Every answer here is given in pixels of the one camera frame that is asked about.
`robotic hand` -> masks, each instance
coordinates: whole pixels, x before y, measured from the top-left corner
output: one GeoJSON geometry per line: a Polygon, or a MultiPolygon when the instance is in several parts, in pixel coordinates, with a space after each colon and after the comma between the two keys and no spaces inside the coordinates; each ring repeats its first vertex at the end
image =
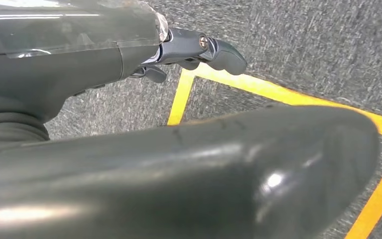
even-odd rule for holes
{"type": "Polygon", "coordinates": [[[194,70],[200,62],[207,63],[215,70],[226,70],[232,75],[243,74],[247,69],[244,57],[232,45],[201,32],[171,28],[156,55],[145,61],[131,77],[147,76],[161,83],[166,79],[166,74],[154,65],[178,64],[194,70]]]}

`transparent plastic cover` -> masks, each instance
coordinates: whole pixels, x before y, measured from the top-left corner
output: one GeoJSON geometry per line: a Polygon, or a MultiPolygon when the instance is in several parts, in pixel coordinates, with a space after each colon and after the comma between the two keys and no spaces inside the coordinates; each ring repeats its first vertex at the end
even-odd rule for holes
{"type": "Polygon", "coordinates": [[[0,0],[0,54],[29,57],[158,45],[166,19],[136,0],[0,0]]]}

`screw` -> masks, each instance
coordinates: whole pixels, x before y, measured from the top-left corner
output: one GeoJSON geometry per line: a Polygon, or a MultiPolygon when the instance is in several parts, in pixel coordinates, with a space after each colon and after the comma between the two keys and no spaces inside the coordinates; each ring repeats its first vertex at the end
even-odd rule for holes
{"type": "Polygon", "coordinates": [[[206,36],[200,36],[199,43],[200,43],[200,47],[203,50],[207,50],[208,49],[208,39],[207,39],[206,36]]]}

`dark gray plastic part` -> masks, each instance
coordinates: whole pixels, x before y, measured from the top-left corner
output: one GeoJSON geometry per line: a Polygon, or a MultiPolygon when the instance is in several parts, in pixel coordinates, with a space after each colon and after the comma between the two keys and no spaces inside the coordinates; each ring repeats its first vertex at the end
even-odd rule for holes
{"type": "Polygon", "coordinates": [[[215,70],[226,70],[232,75],[241,75],[247,69],[247,61],[232,45],[221,40],[216,40],[218,44],[217,55],[213,61],[207,64],[215,70]]]}
{"type": "Polygon", "coordinates": [[[180,61],[178,62],[178,65],[180,65],[182,68],[185,68],[189,71],[193,71],[198,68],[200,65],[200,62],[197,60],[194,61],[180,61]]]}
{"type": "Polygon", "coordinates": [[[197,57],[207,51],[199,44],[201,32],[190,31],[180,28],[171,28],[170,40],[162,43],[162,55],[158,64],[177,63],[186,59],[197,57]]]}
{"type": "Polygon", "coordinates": [[[122,62],[121,79],[132,75],[143,62],[154,56],[158,49],[159,46],[123,47],[121,55],[125,60],[122,62]]]}
{"type": "Polygon", "coordinates": [[[48,132],[36,118],[18,113],[0,113],[0,151],[29,141],[46,140],[49,140],[48,132]]]}
{"type": "Polygon", "coordinates": [[[120,79],[119,49],[10,59],[0,56],[0,113],[54,118],[65,100],[94,86],[120,79]]]}
{"type": "Polygon", "coordinates": [[[14,147],[0,239],[310,239],[365,189],[379,135],[353,111],[276,107],[14,147]]]}
{"type": "Polygon", "coordinates": [[[162,69],[156,66],[147,66],[146,76],[151,81],[159,84],[163,83],[167,78],[167,74],[164,71],[162,71],[162,69]]]}

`yellow tape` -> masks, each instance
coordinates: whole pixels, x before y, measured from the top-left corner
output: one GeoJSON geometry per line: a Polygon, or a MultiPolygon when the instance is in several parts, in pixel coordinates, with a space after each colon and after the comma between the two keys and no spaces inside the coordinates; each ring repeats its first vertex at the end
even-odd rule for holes
{"type": "MultiPolygon", "coordinates": [[[[382,116],[332,101],[307,96],[275,85],[267,80],[257,79],[248,75],[232,76],[226,71],[215,71],[205,64],[200,64],[194,71],[182,71],[168,125],[176,125],[181,122],[195,76],[203,77],[289,105],[321,105],[351,109],[371,118],[382,134],[382,116]]],[[[381,216],[382,180],[345,239],[366,239],[381,216]]]]}
{"type": "Polygon", "coordinates": [[[377,125],[380,134],[382,134],[382,116],[367,111],[304,95],[252,76],[232,76],[226,71],[215,71],[206,64],[200,64],[200,66],[194,70],[193,73],[196,76],[248,91],[259,96],[267,97],[275,101],[283,102],[288,105],[320,105],[351,109],[371,118],[371,120],[377,125]]]}
{"type": "Polygon", "coordinates": [[[169,115],[168,125],[177,125],[181,122],[185,107],[187,106],[188,97],[190,96],[194,77],[195,75],[192,72],[185,69],[182,70],[174,103],[172,104],[171,114],[169,115]]]}
{"type": "Polygon", "coordinates": [[[382,180],[374,190],[345,239],[366,239],[382,216],[382,180]]]}

